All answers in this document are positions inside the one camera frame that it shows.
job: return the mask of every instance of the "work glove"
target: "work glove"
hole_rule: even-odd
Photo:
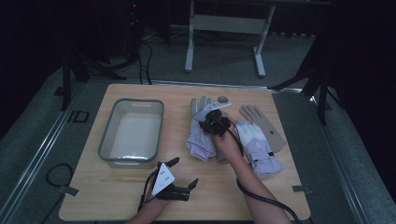
[[[190,149],[190,154],[202,161],[207,161],[210,157],[216,156],[215,146],[210,134],[205,133],[199,125],[199,122],[205,121],[206,114],[211,111],[210,106],[212,106],[212,100],[205,96],[202,96],[200,102],[195,98],[191,100],[191,129],[186,144]]]
[[[286,140],[276,130],[271,121],[265,117],[257,106],[243,105],[239,113],[250,122],[254,122],[262,129],[262,132],[268,139],[269,145],[273,152],[278,152],[286,144]]]
[[[262,129],[256,123],[240,119],[236,122],[236,129],[256,176],[263,177],[283,169],[283,165],[274,156]]]

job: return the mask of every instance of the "person's arm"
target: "person's arm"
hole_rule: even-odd
[[[146,196],[146,203],[143,204],[143,207],[126,224],[149,224],[161,214],[168,204],[169,201],[154,198],[150,190]]]
[[[236,136],[233,125],[230,127],[230,131],[232,131]],[[225,159],[231,164],[235,171],[236,178],[247,191],[265,198],[276,200],[276,197],[267,187],[264,186],[245,161],[244,157],[241,155],[238,145],[230,133],[226,132],[222,137],[215,135],[214,140],[217,150],[219,150],[224,155]],[[246,194],[244,194],[244,196],[247,207],[255,223],[290,224],[290,220],[282,208],[273,204],[258,201]]]

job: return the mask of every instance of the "white metal stand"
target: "white metal stand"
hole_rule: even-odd
[[[260,40],[259,46],[253,48],[253,53],[256,60],[258,76],[264,77],[265,70],[262,62],[262,46],[264,45],[265,37],[267,37],[268,29],[270,28],[271,19],[274,15],[274,11],[275,7],[270,7],[269,13],[265,20],[198,15],[194,14],[194,1],[191,0],[189,46],[187,48],[187,58],[185,66],[186,72],[192,71],[192,61],[194,53],[194,30],[208,30],[261,35],[262,38]]]

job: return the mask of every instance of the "lavender fabric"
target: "lavender fabric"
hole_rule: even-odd
[[[263,177],[283,169],[262,129],[256,123],[240,119],[236,122],[236,128],[256,176]]]
[[[194,115],[191,121],[190,136],[186,141],[190,154],[202,161],[207,161],[210,157],[216,156],[212,137],[199,126],[199,121],[205,121],[206,114],[210,112],[209,107],[210,105],[205,105],[201,111]]]

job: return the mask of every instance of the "black device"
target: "black device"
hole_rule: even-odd
[[[139,207],[137,209],[138,211],[143,207],[144,203],[147,203],[147,202],[145,202],[146,190],[147,190],[150,179],[153,177],[154,178],[153,183],[156,183],[158,175],[161,175],[160,174],[160,171],[162,170],[161,167],[163,165],[166,167],[172,167],[172,166],[176,165],[179,160],[180,160],[180,158],[176,157],[168,162],[160,162],[160,161],[158,162],[157,169],[148,176],[148,179],[147,179],[146,185],[145,185],[145,189],[144,189],[143,194],[140,198]],[[170,183],[164,189],[161,189],[160,192],[156,193],[155,198],[162,199],[162,200],[177,200],[177,201],[186,202],[190,198],[190,191],[195,189],[197,184],[198,184],[198,178],[193,180],[186,188],[177,187],[174,184]]]
[[[224,133],[230,128],[230,120],[227,117],[222,117],[222,113],[219,109],[212,110],[205,116],[204,122],[200,121],[199,126],[206,133],[213,135],[219,135],[222,137]]]

